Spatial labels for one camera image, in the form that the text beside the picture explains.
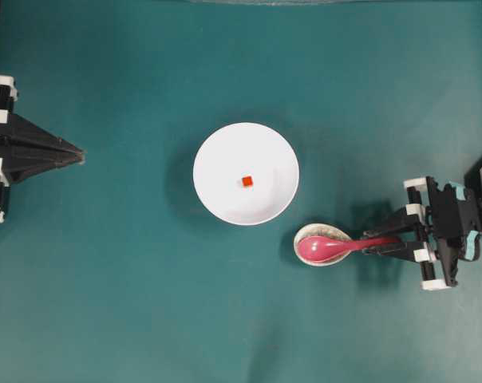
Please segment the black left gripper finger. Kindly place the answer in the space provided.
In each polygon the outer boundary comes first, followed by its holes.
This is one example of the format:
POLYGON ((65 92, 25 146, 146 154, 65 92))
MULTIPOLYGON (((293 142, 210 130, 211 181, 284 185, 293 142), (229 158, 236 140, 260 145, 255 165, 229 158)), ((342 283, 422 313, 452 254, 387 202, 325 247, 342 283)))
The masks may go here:
POLYGON ((0 122, 0 136, 4 136, 15 143, 69 152, 80 156, 84 154, 81 149, 68 141, 52 135, 15 113, 7 113, 6 122, 0 122))
POLYGON ((19 184, 43 172, 84 162, 83 154, 67 152, 51 152, 49 159, 4 155, 0 157, 0 180, 4 184, 19 184))

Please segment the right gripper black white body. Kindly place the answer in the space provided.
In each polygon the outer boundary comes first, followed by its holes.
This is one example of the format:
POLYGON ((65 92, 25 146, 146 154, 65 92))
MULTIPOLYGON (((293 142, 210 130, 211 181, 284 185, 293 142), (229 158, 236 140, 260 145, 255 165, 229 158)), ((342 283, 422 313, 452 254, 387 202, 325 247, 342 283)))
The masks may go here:
POLYGON ((409 198, 426 193, 429 205, 411 201, 405 208, 416 215, 420 224, 436 241, 414 252, 415 260, 424 266, 426 276, 422 290, 444 290, 457 286, 459 261, 475 262, 480 257, 482 224, 475 192, 462 184, 448 183, 442 189, 430 176, 405 180, 409 198))

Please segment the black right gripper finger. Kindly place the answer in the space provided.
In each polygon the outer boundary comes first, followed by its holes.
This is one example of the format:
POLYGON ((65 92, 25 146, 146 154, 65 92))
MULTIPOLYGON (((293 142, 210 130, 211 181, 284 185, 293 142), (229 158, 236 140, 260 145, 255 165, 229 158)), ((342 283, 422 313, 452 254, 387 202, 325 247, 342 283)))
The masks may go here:
POLYGON ((377 238, 414 231, 425 226, 425 207, 419 203, 410 203, 387 217, 376 227, 363 232, 366 238, 377 238))
POLYGON ((431 262, 437 260, 436 253, 427 242, 410 241, 387 243, 368 247, 363 250, 365 254, 377 254, 412 263, 431 262))

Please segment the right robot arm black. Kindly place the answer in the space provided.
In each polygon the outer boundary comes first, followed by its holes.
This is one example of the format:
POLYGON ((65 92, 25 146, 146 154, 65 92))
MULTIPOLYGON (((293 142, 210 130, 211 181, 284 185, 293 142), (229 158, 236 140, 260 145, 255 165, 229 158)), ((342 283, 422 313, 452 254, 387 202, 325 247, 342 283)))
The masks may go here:
POLYGON ((421 288, 457 286, 458 262, 475 262, 482 239, 482 158, 465 174, 464 183, 443 188, 431 176, 405 180, 409 203, 362 238, 363 251, 421 266, 421 288))

